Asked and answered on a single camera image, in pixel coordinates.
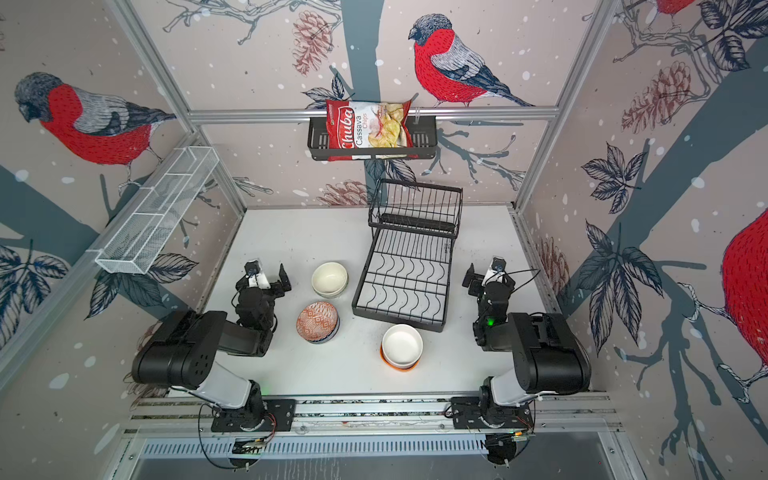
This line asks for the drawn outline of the white ceramic bowl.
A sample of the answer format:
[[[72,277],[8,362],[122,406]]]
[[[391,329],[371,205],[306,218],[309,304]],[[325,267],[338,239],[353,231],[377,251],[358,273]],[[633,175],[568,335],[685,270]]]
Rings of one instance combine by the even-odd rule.
[[[415,328],[397,324],[384,333],[380,348],[392,362],[406,366],[421,359],[424,343]]]

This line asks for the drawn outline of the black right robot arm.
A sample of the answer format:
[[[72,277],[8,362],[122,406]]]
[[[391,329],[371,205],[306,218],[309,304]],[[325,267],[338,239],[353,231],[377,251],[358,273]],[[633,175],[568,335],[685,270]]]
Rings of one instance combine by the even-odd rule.
[[[462,281],[477,299],[472,324],[476,344],[485,352],[508,353],[511,369],[488,377],[479,389],[479,407],[521,407],[542,395],[571,395],[586,391],[591,365],[563,315],[511,312],[517,291],[506,261],[495,257],[484,274],[470,266]]]

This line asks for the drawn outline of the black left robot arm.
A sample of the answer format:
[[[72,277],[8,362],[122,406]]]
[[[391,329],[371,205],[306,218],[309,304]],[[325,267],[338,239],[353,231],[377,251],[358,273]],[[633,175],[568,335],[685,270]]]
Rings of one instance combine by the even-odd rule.
[[[265,356],[278,325],[276,300],[291,290],[284,267],[271,280],[260,261],[247,262],[235,284],[236,319],[230,321],[221,310],[168,315],[136,354],[131,379],[140,385],[185,391],[222,409],[257,409],[258,383],[232,372],[216,356]]]

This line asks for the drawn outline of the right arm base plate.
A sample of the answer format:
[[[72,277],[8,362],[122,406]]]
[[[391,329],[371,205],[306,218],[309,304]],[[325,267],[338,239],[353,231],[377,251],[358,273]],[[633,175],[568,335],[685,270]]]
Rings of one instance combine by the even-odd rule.
[[[527,407],[501,407],[485,404],[478,396],[455,396],[449,400],[443,415],[455,429],[531,430],[533,416]]]

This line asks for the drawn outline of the orange plastic bowl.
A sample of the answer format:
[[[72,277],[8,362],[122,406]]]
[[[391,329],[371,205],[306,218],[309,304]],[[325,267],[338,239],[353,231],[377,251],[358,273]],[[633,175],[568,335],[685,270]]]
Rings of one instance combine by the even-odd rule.
[[[419,363],[419,361],[420,361],[420,360],[417,360],[416,362],[413,362],[413,363],[411,363],[411,364],[408,364],[408,365],[406,365],[406,366],[401,366],[401,365],[399,365],[399,364],[397,364],[397,363],[395,363],[395,362],[392,362],[392,361],[391,361],[391,360],[390,360],[390,359],[389,359],[389,358],[388,358],[388,357],[385,355],[385,352],[384,352],[383,348],[380,348],[380,349],[379,349],[379,354],[380,354],[380,357],[381,357],[382,361],[383,361],[383,362],[384,362],[386,365],[388,365],[389,367],[391,367],[391,368],[393,368],[393,369],[395,369],[395,370],[397,370],[397,371],[401,371],[401,372],[408,372],[408,371],[410,371],[410,370],[413,370],[413,369],[414,369],[414,368],[415,368],[415,367],[418,365],[418,363]]]

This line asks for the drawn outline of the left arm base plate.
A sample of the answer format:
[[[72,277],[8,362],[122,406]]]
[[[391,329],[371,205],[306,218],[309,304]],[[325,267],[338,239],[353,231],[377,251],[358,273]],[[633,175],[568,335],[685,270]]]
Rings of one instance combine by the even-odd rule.
[[[294,399],[262,399],[239,409],[215,408],[211,431],[238,434],[288,432],[292,428],[296,406]]]

